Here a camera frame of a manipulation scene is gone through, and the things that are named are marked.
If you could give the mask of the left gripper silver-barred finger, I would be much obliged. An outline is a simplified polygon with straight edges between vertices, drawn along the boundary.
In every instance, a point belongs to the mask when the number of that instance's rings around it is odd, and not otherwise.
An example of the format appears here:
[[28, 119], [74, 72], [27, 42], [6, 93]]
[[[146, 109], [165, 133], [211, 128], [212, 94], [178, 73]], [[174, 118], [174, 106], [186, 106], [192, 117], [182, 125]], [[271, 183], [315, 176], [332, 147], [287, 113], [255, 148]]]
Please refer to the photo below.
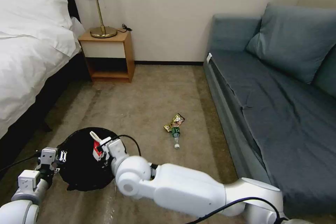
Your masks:
[[57, 163], [65, 163], [67, 161], [67, 150], [61, 150], [59, 156], [57, 157]]

